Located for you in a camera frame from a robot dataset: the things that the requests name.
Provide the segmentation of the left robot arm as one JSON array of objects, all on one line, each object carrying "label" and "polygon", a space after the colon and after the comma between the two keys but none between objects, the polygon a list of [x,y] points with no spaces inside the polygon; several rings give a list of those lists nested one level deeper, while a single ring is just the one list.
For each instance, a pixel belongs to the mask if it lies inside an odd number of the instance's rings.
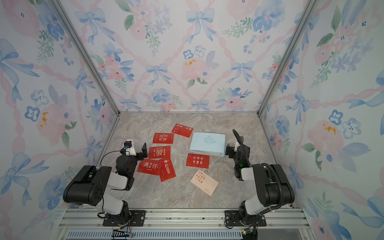
[{"label": "left robot arm", "polygon": [[133,140],[127,140],[119,153],[115,172],[109,166],[84,166],[66,187],[63,200],[98,209],[104,227],[142,227],[146,211],[130,210],[126,201],[114,198],[106,189],[131,190],[138,162],[148,157],[147,145],[144,144],[142,151],[137,153]]}]

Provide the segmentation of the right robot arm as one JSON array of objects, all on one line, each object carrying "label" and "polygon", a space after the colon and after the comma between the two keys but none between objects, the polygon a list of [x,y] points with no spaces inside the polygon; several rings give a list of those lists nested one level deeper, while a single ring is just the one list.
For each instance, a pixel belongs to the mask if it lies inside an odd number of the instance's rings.
[{"label": "right robot arm", "polygon": [[287,175],[279,164],[254,164],[249,161],[251,148],[244,144],[244,137],[233,129],[234,146],[227,145],[225,155],[234,160],[234,174],[239,181],[254,182],[256,194],[241,203],[235,222],[255,226],[265,214],[292,204],[295,194]]}]

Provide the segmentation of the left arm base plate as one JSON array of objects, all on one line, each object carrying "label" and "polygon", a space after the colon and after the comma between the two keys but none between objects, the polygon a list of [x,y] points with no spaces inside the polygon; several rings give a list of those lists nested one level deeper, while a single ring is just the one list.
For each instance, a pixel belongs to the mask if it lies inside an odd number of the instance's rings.
[{"label": "left arm base plate", "polygon": [[129,210],[119,215],[107,214],[104,221],[104,227],[143,227],[146,217],[145,210]]}]

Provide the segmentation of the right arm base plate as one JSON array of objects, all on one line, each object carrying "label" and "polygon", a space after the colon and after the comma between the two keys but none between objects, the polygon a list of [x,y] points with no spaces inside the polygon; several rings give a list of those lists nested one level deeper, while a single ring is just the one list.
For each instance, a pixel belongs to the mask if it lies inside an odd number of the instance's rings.
[{"label": "right arm base plate", "polygon": [[239,210],[226,210],[225,225],[229,228],[233,227],[266,227],[267,223],[264,216],[248,215]]}]

